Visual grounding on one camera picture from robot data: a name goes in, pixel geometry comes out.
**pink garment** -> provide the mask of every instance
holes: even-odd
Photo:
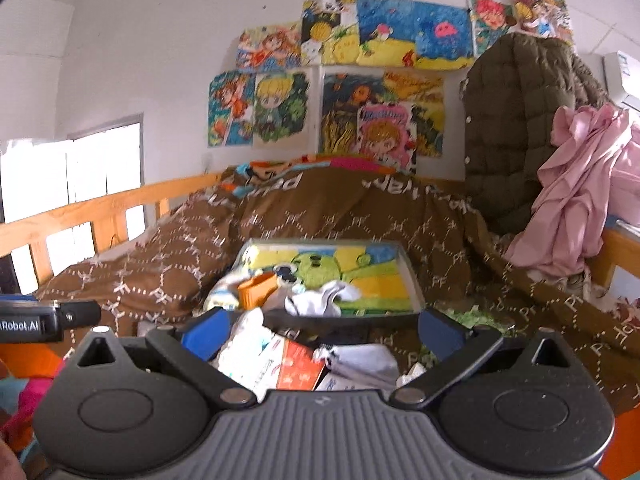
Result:
[[[505,258],[552,276],[581,272],[584,259],[602,246],[613,182],[624,182],[625,187],[612,193],[616,206],[611,213],[640,219],[638,198],[626,203],[630,193],[640,190],[640,144],[631,139],[628,111],[609,104],[600,110],[558,108],[551,131],[558,149],[538,170],[543,190],[533,204],[533,217]],[[614,170],[623,154],[625,163]]]

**brown patterned comforter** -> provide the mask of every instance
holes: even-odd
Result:
[[[617,413],[640,402],[640,333],[577,296],[532,282],[495,251],[476,210],[403,174],[289,171],[244,198],[217,186],[190,197],[145,246],[112,262],[71,266],[37,295],[95,299],[102,323],[135,335],[140,320],[188,318],[250,237],[398,241],[428,301],[482,294],[486,308],[508,313],[529,333],[556,328]],[[69,331],[52,347],[64,355],[83,335]]]

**wall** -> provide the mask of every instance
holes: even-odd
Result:
[[[213,76],[233,67],[243,28],[298,19],[302,1],[79,0],[60,75],[56,134],[142,112],[147,183],[250,158],[295,156],[292,150],[207,149],[207,89]],[[465,0],[426,1],[465,6]],[[602,78],[600,54],[624,50],[640,59],[640,0],[567,2],[579,53],[596,76]],[[418,169],[463,179],[458,83],[464,72],[445,77],[444,156],[421,160]]]
[[[58,77],[73,11],[52,0],[0,5],[0,139],[54,137]]]

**triangular hole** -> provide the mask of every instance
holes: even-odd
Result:
[[[115,361],[116,358],[111,353],[107,340],[103,337],[96,337],[80,358],[78,366],[107,365]]]
[[[540,348],[538,348],[538,353],[536,354],[535,359],[533,359],[533,364],[556,366],[559,368],[569,367],[569,362],[566,360],[566,357],[564,357],[564,354],[562,354],[553,339],[545,339],[542,342]]]

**white appliance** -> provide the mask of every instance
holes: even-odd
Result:
[[[640,61],[620,51],[605,54],[604,74],[611,99],[640,112]]]

